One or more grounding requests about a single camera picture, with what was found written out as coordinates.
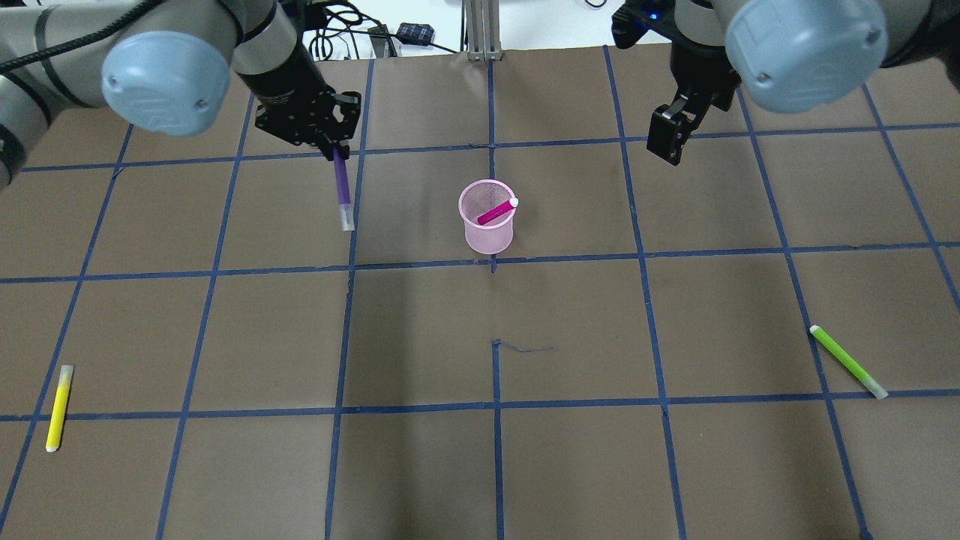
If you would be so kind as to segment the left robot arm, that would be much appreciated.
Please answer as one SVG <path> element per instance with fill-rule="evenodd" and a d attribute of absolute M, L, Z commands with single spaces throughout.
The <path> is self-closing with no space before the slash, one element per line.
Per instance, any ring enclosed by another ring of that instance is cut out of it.
<path fill-rule="evenodd" d="M 2 7 L 2 185 L 65 110 L 109 107 L 141 130 L 206 132 L 233 77 L 255 127 L 345 172 L 362 96 L 332 88 L 281 1 L 97 1 Z"/>

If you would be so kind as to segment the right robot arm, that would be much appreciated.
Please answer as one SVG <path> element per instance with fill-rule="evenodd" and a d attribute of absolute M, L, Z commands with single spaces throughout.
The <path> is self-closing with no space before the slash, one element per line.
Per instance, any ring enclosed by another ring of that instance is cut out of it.
<path fill-rule="evenodd" d="M 881 69 L 926 59 L 958 83 L 956 1 L 625 1 L 611 17 L 621 50 L 670 41 L 676 92 L 652 112 L 647 149 L 677 165 L 709 110 L 744 86 L 761 109 L 807 113 Z"/>

